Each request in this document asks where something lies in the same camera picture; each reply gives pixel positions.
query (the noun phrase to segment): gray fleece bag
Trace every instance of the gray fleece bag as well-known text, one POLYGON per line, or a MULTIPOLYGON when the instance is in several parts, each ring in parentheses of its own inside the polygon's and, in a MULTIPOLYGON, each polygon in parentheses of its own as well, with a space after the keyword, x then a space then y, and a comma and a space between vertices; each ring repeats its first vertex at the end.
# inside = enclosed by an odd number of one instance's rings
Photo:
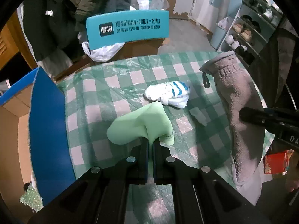
POLYGON ((207 74, 214 77, 217 93, 230 123, 233 179, 242 185, 254 173, 263 153, 265 128, 239 119, 243 107, 263 110, 263 106, 250 75, 238 65, 234 51, 222 53, 206 62, 203 72, 205 87, 210 87, 207 74))

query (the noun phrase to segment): small plastic container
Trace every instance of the small plastic container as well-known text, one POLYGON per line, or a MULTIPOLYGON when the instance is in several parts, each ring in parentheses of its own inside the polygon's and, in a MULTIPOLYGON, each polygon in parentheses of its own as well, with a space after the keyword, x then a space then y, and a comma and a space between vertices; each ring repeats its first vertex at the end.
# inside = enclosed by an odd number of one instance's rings
POLYGON ((215 32, 213 33, 212 39, 210 41, 210 45, 217 50, 225 34, 226 34, 226 30, 216 25, 216 29, 215 32))

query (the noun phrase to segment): black tool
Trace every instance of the black tool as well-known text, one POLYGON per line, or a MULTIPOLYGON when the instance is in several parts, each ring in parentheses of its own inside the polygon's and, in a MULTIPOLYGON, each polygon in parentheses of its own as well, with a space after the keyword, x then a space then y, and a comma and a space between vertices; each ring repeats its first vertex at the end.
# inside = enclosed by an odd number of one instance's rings
POLYGON ((242 121, 264 126, 274 134, 279 142, 299 151, 299 113, 288 109, 264 108, 264 111, 242 108, 239 112, 242 121))
MULTIPOLYGON (((153 158, 155 183, 172 185, 176 224, 270 223, 212 169, 186 166, 159 139, 153 143, 153 158)), ((145 184, 147 168, 148 141, 143 138, 130 157, 113 167, 92 167, 28 223, 124 223, 129 184, 145 184)))

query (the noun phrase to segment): green sock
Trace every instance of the green sock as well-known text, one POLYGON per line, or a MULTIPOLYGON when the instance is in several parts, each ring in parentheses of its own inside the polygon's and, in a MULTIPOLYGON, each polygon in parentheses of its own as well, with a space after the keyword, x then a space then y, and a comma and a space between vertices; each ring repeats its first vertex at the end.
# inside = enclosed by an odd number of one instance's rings
POLYGON ((117 145, 127 144, 142 136, 150 144, 158 137, 167 145, 174 144, 172 125, 160 102, 116 118, 107 130, 108 139, 117 145))

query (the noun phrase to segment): logo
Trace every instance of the logo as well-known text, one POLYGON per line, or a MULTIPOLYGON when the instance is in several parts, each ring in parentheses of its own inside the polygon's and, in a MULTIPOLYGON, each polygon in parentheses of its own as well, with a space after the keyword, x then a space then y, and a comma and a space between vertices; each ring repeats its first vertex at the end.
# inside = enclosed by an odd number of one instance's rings
POLYGON ((299 138, 294 137, 294 136, 291 136, 290 142, 294 142, 295 139, 296 139, 295 144, 299 144, 299 138))
POLYGON ((106 24, 100 24, 100 36, 107 36, 113 34, 113 24, 112 23, 106 23, 106 24))

